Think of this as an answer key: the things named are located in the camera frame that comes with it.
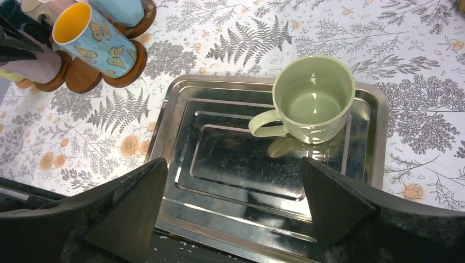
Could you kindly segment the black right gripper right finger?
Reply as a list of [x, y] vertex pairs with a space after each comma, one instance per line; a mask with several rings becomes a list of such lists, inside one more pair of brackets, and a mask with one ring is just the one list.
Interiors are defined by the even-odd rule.
[[309, 157], [300, 174], [328, 262], [464, 262], [464, 212], [391, 195]]

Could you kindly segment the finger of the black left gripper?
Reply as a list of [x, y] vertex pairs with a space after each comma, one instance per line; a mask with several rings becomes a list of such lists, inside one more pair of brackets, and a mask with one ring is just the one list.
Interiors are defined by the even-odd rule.
[[41, 46], [20, 33], [1, 16], [1, 66], [12, 61], [36, 60]]

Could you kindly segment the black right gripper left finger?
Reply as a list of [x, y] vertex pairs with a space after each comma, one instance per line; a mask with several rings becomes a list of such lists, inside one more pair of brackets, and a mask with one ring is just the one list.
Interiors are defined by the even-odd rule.
[[145, 262], [167, 176], [157, 158], [37, 209], [1, 212], [1, 262]]

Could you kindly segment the dark green mug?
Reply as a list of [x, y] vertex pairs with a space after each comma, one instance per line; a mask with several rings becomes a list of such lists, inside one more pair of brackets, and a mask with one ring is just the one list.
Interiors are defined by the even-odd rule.
[[21, 11], [20, 3], [16, 0], [1, 1], [1, 17], [18, 30], [23, 30], [26, 24], [36, 24], [32, 18]]

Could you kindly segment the purple grey mug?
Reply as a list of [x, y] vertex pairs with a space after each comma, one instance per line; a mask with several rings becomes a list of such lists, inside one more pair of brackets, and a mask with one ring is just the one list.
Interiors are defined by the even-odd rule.
[[45, 84], [50, 82], [60, 71], [60, 56], [28, 33], [22, 30], [19, 30], [19, 32], [41, 46], [43, 52], [35, 53], [37, 56], [36, 60], [12, 61], [1, 66], [1, 68], [12, 71], [36, 83]]

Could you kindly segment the light wooden coaster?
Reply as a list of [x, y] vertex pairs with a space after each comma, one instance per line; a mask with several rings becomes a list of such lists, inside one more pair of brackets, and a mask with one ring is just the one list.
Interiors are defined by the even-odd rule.
[[30, 79], [24, 78], [24, 79], [21, 80], [21, 81], [16, 81], [16, 82], [15, 82], [15, 85], [16, 85], [18, 88], [26, 89], [26, 88], [29, 88], [30, 86], [34, 85], [34, 82], [31, 81]]

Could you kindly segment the blue mug yellow inside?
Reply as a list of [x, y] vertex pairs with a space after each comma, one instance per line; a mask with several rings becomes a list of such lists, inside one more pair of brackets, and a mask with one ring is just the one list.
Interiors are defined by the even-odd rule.
[[137, 49], [88, 3], [75, 3], [57, 18], [56, 44], [111, 78], [126, 75], [135, 65]]

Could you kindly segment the light blue mug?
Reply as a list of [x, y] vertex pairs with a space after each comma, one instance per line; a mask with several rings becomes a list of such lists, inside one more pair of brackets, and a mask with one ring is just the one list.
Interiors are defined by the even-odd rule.
[[90, 0], [89, 2], [124, 27], [135, 27], [145, 16], [141, 0]]

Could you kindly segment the reddish brown coaster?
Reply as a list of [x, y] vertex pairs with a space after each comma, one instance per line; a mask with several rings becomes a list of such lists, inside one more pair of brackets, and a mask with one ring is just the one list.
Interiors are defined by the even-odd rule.
[[131, 39], [131, 42], [135, 45], [137, 55], [134, 66], [128, 73], [119, 78], [111, 78], [107, 75], [103, 75], [103, 80], [110, 86], [115, 88], [124, 88], [132, 84], [143, 72], [146, 62], [148, 59], [148, 54], [146, 49], [138, 41]]

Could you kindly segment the light green mug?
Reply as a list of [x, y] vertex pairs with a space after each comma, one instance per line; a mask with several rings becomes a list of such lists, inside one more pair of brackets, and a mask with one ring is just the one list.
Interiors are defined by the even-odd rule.
[[259, 138], [290, 134], [307, 144], [327, 142], [346, 124], [355, 90], [354, 76], [340, 60], [299, 58], [275, 79], [274, 109], [253, 117], [248, 128]]

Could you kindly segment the scratched dark brown coaster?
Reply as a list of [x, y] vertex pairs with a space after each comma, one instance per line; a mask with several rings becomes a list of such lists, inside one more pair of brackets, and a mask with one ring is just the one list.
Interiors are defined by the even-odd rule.
[[144, 17], [143, 19], [134, 27], [124, 27], [118, 23], [114, 23], [114, 26], [128, 39], [137, 38], [146, 32], [156, 17], [156, 5], [152, 0], [143, 0], [144, 7]]

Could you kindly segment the green mug white inside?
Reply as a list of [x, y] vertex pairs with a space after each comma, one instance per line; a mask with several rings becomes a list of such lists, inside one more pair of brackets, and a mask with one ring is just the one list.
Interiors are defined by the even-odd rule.
[[16, 73], [12, 72], [12, 71], [3, 69], [3, 68], [0, 68], [0, 77], [2, 79], [6, 79], [6, 80], [9, 80], [11, 82], [20, 82], [20, 81], [23, 81], [25, 79], [25, 77], [23, 77], [21, 75], [18, 75]]

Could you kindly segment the pink mug white inside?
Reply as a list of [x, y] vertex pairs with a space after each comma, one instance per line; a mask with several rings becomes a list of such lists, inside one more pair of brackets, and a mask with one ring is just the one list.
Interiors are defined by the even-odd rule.
[[65, 11], [68, 7], [76, 4], [77, 1], [75, 0], [51, 0], [46, 3], [46, 5], [55, 13], [60, 15], [63, 11]]

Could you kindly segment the metal tray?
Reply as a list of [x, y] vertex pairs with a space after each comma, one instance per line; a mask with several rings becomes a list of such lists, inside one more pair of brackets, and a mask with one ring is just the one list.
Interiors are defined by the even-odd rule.
[[151, 143], [168, 178], [156, 227], [256, 262], [324, 262], [300, 168], [324, 162], [383, 185], [388, 100], [356, 86], [347, 124], [329, 142], [257, 138], [249, 121], [271, 110], [271, 78], [184, 75], [169, 86]]

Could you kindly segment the floral tablecloth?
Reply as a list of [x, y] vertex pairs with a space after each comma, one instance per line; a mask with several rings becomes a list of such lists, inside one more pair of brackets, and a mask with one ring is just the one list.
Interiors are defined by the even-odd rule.
[[1, 84], [1, 177], [66, 196], [142, 165], [184, 74], [275, 77], [335, 56], [389, 100], [383, 189], [464, 210], [464, 14], [456, 1], [156, 1], [127, 88], [76, 94]]

